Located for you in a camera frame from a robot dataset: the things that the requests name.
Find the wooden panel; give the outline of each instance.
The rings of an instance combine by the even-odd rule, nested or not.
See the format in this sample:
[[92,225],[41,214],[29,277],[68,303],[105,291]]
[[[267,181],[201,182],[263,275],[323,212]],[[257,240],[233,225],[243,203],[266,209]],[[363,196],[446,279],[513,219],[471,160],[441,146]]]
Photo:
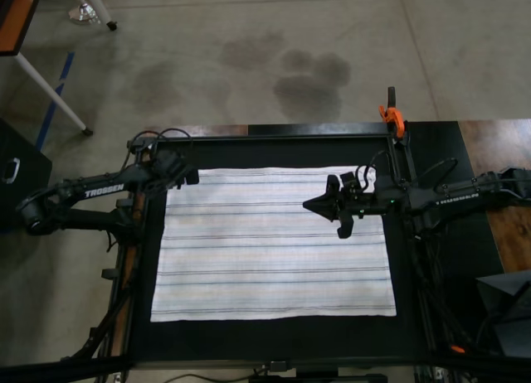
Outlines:
[[[134,202],[134,213],[133,219],[140,224],[142,220],[142,210],[144,209],[145,198],[144,196],[137,196],[137,199]],[[121,288],[123,289],[125,285],[129,282],[131,274],[133,273],[134,264],[138,256],[136,246],[128,246],[124,255],[124,275],[122,277]],[[116,317],[116,322],[114,323],[114,334],[112,341],[112,348],[110,351],[111,356],[119,356],[122,354],[122,349],[124,348],[125,333],[127,332],[127,324],[129,320],[129,310],[130,299],[124,304],[122,309],[119,311],[118,316]]]
[[[531,120],[460,122],[474,174],[505,167],[531,169]],[[531,208],[488,212],[506,272],[531,269]]]
[[24,36],[26,20],[32,14],[34,0],[14,0],[0,28],[0,52],[18,52],[15,50],[20,36]]

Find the wooden table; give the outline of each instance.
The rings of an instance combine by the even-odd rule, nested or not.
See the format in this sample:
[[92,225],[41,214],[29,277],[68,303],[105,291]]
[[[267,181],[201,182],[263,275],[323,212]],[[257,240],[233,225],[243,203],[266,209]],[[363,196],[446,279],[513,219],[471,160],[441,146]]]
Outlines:
[[[460,122],[474,174],[531,169],[531,119]],[[531,209],[489,211],[490,229],[507,273],[531,269]]]
[[[42,89],[59,105],[65,114],[81,129],[84,135],[90,136],[92,131],[86,127],[83,121],[65,103],[65,101],[53,90],[37,70],[22,55],[20,49],[27,29],[32,22],[33,14],[39,0],[13,0],[9,12],[0,27],[0,56],[12,56],[20,66],[42,87]],[[116,29],[116,22],[110,18],[105,5],[101,0],[91,0],[98,16],[103,19],[111,31]]]

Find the wooden surface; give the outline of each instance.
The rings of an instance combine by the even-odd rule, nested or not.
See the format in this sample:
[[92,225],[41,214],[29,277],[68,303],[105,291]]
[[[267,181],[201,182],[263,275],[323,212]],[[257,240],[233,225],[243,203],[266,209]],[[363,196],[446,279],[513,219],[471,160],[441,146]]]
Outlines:
[[22,44],[19,39],[26,35],[27,19],[31,20],[35,0],[14,0],[0,27],[0,53],[17,54]]
[[[531,169],[531,119],[460,122],[474,174]],[[531,269],[531,208],[490,211],[490,228],[505,272]]]

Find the orange connector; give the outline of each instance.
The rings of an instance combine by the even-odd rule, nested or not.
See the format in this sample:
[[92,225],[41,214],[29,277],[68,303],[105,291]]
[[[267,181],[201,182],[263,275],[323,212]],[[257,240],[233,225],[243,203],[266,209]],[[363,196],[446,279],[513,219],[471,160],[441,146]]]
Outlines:
[[397,97],[394,87],[389,87],[387,89],[387,110],[383,108],[383,105],[380,105],[379,110],[383,122],[386,124],[395,124],[395,137],[398,140],[402,140],[404,138],[404,134],[406,133],[406,126],[404,125],[402,112],[397,109]]
[[459,354],[465,354],[466,351],[463,347],[456,346],[455,344],[450,346],[451,350],[454,352],[458,352]]

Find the clamp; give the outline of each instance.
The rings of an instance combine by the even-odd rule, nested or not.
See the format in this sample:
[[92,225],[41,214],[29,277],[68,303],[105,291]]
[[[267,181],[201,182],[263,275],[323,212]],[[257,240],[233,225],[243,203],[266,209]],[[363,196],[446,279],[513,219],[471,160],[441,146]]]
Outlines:
[[380,105],[378,108],[383,122],[386,124],[394,124],[394,137],[396,140],[402,140],[406,133],[406,126],[402,118],[402,112],[397,109],[397,95],[394,87],[387,88],[387,110]]

